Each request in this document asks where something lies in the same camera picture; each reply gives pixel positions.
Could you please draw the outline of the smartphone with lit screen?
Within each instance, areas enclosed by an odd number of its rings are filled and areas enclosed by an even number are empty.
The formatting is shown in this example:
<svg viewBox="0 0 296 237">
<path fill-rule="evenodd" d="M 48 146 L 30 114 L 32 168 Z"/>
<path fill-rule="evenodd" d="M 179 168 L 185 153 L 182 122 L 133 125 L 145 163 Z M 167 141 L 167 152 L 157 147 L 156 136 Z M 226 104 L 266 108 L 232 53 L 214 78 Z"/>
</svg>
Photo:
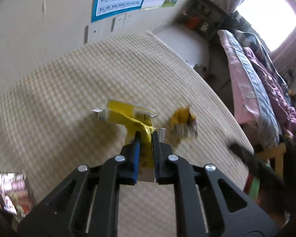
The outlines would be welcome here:
<svg viewBox="0 0 296 237">
<path fill-rule="evenodd" d="M 8 222 L 18 225 L 36 204 L 25 174 L 0 172 L 0 212 Z"/>
</svg>

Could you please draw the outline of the white wall socket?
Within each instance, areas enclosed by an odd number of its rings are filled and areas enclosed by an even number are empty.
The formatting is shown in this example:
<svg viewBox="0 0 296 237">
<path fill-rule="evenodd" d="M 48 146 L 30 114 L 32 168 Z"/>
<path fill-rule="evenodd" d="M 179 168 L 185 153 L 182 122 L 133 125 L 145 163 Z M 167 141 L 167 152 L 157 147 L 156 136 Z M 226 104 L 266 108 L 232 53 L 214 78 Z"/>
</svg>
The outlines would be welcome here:
<svg viewBox="0 0 296 237">
<path fill-rule="evenodd" d="M 131 20 L 132 20 L 132 15 L 127 13 L 124 13 L 115 17 L 112 21 L 111 32 L 117 31 L 127 26 L 131 22 Z"/>
</svg>

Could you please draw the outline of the yellow paper box wrapper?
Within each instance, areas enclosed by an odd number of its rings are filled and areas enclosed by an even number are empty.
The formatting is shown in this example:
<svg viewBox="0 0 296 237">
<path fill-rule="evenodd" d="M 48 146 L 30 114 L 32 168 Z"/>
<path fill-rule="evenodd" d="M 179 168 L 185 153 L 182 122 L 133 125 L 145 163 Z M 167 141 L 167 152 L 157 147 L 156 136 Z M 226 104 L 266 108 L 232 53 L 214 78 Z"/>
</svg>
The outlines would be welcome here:
<svg viewBox="0 0 296 237">
<path fill-rule="evenodd" d="M 127 129 L 125 144 L 131 144 L 135 133 L 140 133 L 140 148 L 137 179 L 139 181 L 154 182 L 154 161 L 152 148 L 152 134 L 157 132 L 160 142 L 165 140 L 166 129 L 153 126 L 152 119 L 158 116 L 155 109 L 145 108 L 141 105 L 109 99 L 104 109 L 93 109 L 98 120 L 123 125 Z"/>
</svg>

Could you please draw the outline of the beige checkered tablecloth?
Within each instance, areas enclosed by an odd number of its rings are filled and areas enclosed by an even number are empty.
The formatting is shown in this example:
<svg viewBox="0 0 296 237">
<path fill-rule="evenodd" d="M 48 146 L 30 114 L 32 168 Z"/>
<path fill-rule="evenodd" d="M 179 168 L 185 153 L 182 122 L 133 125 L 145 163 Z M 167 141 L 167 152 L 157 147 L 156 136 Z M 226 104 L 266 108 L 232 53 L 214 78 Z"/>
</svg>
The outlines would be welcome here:
<svg viewBox="0 0 296 237">
<path fill-rule="evenodd" d="M 153 126 L 166 129 L 163 143 L 174 154 L 195 166 L 214 164 L 242 190 L 247 170 L 229 146 L 251 148 L 247 137 L 205 80 L 151 33 L 87 44 L 3 93 L 0 171 L 24 173 L 37 206 L 80 165 L 100 166 L 120 154 L 126 127 L 98 120 L 92 111 L 104 109 L 109 99 L 155 109 Z M 168 121 L 188 105 L 198 136 L 174 147 Z M 17 230 L 0 215 L 0 236 L 19 236 Z M 120 185 L 117 236 L 177 236 L 173 185 Z"/>
</svg>

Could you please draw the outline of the bed with purple bedding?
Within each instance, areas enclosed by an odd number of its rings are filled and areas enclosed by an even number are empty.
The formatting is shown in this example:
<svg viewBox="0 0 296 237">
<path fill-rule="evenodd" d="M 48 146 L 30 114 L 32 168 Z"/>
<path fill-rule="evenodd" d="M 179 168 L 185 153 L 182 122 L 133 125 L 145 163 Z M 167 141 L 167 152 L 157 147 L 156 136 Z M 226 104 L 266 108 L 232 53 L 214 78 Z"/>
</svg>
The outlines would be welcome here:
<svg viewBox="0 0 296 237">
<path fill-rule="evenodd" d="M 218 31 L 227 56 L 234 116 L 253 146 L 296 142 L 296 108 L 289 88 L 258 37 Z"/>
</svg>

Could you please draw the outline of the small crumpled yellow wrapper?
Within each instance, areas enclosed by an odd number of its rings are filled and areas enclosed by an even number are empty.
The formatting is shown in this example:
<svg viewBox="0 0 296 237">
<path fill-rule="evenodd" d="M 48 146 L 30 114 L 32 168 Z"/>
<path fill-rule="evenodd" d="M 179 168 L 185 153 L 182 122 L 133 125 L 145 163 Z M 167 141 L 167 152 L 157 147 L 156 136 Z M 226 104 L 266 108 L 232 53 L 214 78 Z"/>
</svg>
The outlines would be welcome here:
<svg viewBox="0 0 296 237">
<path fill-rule="evenodd" d="M 182 141 L 195 139 L 198 136 L 197 118 L 191 107 L 180 107 L 174 111 L 168 121 L 168 142 L 177 147 Z"/>
</svg>

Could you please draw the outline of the green rimmed red trash bin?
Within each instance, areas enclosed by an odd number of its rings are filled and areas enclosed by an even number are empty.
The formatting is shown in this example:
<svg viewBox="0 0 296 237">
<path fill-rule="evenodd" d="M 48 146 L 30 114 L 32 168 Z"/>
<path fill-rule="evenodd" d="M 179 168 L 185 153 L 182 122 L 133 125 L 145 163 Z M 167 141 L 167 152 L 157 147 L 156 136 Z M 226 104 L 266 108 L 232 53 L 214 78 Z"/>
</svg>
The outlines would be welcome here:
<svg viewBox="0 0 296 237">
<path fill-rule="evenodd" d="M 253 174 L 249 173 L 243 191 L 251 199 L 256 201 L 258 199 L 259 189 L 260 189 L 260 180 L 259 180 L 259 178 L 255 177 Z"/>
</svg>

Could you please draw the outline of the dark cluttered shelf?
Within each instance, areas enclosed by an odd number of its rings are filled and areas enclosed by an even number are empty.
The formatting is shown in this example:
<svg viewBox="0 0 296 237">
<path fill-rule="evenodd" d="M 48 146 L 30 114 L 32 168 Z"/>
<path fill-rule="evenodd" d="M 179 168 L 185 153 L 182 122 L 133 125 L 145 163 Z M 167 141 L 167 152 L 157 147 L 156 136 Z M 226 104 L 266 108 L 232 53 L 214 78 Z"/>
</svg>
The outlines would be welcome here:
<svg viewBox="0 0 296 237">
<path fill-rule="evenodd" d="M 190 0 L 177 19 L 179 24 L 196 32 L 207 42 L 216 38 L 220 29 L 234 31 L 239 21 L 212 0 Z"/>
</svg>

